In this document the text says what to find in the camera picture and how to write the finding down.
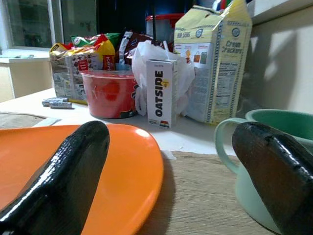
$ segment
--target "mug handle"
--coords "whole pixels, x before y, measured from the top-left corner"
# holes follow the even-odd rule
[[[215,129],[215,148],[217,151],[217,154],[219,155],[221,161],[227,166],[228,169],[230,169],[232,172],[235,174],[238,173],[238,166],[234,164],[234,162],[228,157],[224,150],[224,144],[223,144],[223,133],[224,133],[224,128],[228,123],[235,123],[235,124],[240,124],[243,122],[246,122],[246,119],[243,118],[229,118],[226,119],[216,127]]]

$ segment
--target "food packaging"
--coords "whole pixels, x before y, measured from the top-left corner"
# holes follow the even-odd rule
[[[151,36],[145,34],[126,31],[121,40],[119,51],[115,54],[116,70],[132,70],[132,60],[138,44],[145,41],[151,42],[152,39]],[[163,47],[162,42],[156,41],[154,44]]]
[[[161,47],[151,44],[151,41],[138,43],[134,53],[132,70],[138,83],[136,90],[135,104],[136,110],[140,115],[146,115],[147,111],[147,61],[150,59],[157,60],[177,60],[178,61],[178,98],[177,114],[184,114],[188,103],[187,91],[191,82],[195,78],[194,64],[186,63],[184,57],[168,52]]]
[[[194,62],[187,116],[218,123],[236,115],[252,21],[244,0],[223,13],[193,6],[175,26],[174,48]]]
[[[148,60],[147,78],[148,122],[171,128],[177,118],[178,61]]]
[[[129,118],[136,114],[137,83],[131,71],[83,71],[90,114],[97,118]]]
[[[49,51],[54,89],[57,97],[87,103],[80,72],[114,70],[115,50],[103,34],[89,38],[75,37],[73,40],[81,47],[57,43]]]
[[[156,15],[156,39],[167,43],[174,41],[175,23],[183,16],[183,13]],[[147,16],[147,35],[153,37],[153,16]]]

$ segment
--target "white plastic bag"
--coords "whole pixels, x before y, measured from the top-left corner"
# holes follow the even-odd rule
[[[186,92],[195,78],[194,64],[186,63],[186,59],[179,55],[164,50],[151,44],[151,41],[138,43],[132,59],[132,70],[139,85],[136,90],[135,106],[140,115],[146,115],[147,111],[147,61],[156,60],[178,60],[178,101],[177,113],[180,114],[188,104]]]

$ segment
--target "orange plate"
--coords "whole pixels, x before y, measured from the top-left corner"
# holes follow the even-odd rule
[[[79,126],[0,131],[0,208]],[[130,235],[149,215],[160,192],[163,160],[154,138],[128,125],[108,125],[110,148],[83,235]]]

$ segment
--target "beige placemat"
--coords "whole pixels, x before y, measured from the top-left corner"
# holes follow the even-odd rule
[[[173,152],[161,193],[138,235],[273,235],[241,208],[235,175],[217,155]]]
[[[0,112],[0,129],[26,128],[32,126],[50,126],[60,119],[33,114]]]

